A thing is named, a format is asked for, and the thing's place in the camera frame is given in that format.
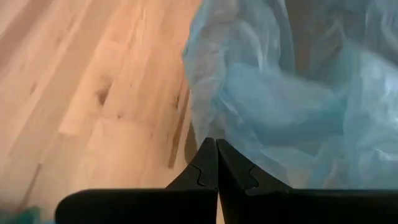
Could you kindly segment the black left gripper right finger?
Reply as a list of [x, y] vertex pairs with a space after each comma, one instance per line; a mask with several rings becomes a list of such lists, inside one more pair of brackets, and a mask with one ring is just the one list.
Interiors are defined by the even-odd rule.
[[225, 224], [398, 224], [398, 190], [294, 189], [216, 143]]

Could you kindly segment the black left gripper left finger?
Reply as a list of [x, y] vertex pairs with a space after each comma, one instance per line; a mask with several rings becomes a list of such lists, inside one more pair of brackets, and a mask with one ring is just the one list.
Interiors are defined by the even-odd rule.
[[163, 189], [89, 189], [65, 197], [56, 224], [216, 224], [218, 146], [207, 138]]

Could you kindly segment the light blue plastic bag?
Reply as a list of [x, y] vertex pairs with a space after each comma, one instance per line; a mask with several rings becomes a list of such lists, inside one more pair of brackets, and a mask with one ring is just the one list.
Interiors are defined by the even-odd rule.
[[198, 144], [295, 188], [398, 189], [398, 0], [203, 0], [183, 61]]

